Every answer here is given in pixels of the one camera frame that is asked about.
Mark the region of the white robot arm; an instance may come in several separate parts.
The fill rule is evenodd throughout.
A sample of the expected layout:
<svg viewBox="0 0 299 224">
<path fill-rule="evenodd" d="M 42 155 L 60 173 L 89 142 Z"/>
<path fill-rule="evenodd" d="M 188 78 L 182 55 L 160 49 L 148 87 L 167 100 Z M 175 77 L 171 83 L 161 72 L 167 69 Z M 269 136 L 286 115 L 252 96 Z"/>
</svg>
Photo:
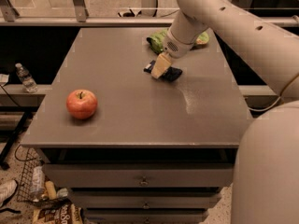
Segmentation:
<svg viewBox="0 0 299 224">
<path fill-rule="evenodd" d="M 299 224 L 299 36 L 233 5 L 177 0 L 151 72 L 160 77 L 212 29 L 283 100 L 254 120 L 236 155 L 231 224 Z"/>
</svg>

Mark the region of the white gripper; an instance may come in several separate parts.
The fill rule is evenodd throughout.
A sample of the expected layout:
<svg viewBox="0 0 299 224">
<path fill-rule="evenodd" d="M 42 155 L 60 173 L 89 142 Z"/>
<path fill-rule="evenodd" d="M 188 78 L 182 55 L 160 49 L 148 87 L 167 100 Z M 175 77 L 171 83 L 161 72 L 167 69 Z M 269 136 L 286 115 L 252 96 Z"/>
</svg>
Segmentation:
<svg viewBox="0 0 299 224">
<path fill-rule="evenodd" d="M 195 35 L 169 28 L 163 41 L 164 52 L 158 55 L 151 75 L 156 79 L 162 76 L 172 64 L 171 57 L 183 57 L 192 48 L 194 40 Z"/>
</svg>

